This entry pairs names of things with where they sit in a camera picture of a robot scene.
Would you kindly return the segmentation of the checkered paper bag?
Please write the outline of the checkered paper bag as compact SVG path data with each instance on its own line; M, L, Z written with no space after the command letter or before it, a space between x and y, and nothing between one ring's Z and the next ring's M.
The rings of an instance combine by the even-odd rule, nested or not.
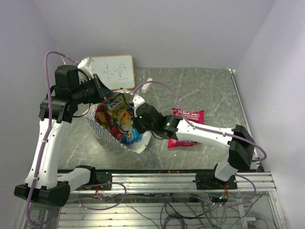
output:
M84 117L98 139L136 153L148 168L154 168L157 160L148 146L152 134L136 130L134 109L128 104L132 95L126 89L114 91L113 97L91 105Z

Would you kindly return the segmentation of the red chips bag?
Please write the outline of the red chips bag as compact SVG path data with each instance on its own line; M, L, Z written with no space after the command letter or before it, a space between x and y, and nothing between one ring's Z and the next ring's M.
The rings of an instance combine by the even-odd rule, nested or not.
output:
M178 108L172 108L173 109L173 115L177 117L183 117L182 114L185 115L186 119L196 123L196 124L204 124L204 110L196 111L196 112L188 112L188 111L181 111L181 109ZM168 141L168 149L179 147L179 146L194 146L198 144L199 142L193 141L194 138L185 137L185 133L191 128L183 119L183 123L179 125L179 127L182 127L183 135L178 134L177 139L170 138Z

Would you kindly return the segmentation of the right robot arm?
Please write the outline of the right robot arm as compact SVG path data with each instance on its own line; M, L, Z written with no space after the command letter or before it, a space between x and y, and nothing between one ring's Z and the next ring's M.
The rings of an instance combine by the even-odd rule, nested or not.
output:
M226 150L227 156L216 164L210 177L214 188L222 188L234 173L250 169L254 140L244 126L230 129L202 125L179 116L162 115L148 103L134 108L134 126L141 134L151 132L159 139L192 141Z

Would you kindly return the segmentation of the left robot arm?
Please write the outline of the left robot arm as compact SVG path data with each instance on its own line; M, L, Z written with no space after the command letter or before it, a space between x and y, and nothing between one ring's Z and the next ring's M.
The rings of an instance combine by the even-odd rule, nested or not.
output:
M113 95L96 74L89 76L74 65L56 69L55 85L40 104L40 135L34 160L25 182L15 187L14 196L62 207L72 191L81 186L93 189L97 185L96 170L91 166L77 166L58 178L60 153L78 106L99 104Z

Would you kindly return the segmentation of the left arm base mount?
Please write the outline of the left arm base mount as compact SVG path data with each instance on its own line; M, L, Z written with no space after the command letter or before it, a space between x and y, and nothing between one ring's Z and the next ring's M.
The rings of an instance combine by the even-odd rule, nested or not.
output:
M81 185L78 189L93 189L99 188L99 190L111 190L112 174L104 170L90 170L89 182Z

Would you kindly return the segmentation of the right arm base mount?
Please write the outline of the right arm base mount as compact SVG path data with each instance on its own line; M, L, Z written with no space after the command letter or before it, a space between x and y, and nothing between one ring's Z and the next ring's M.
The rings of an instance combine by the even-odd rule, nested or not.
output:
M214 177L212 170L200 170L196 173L193 182L196 184L198 190L224 190L226 187L229 190L237 189L234 175L228 181L221 181Z

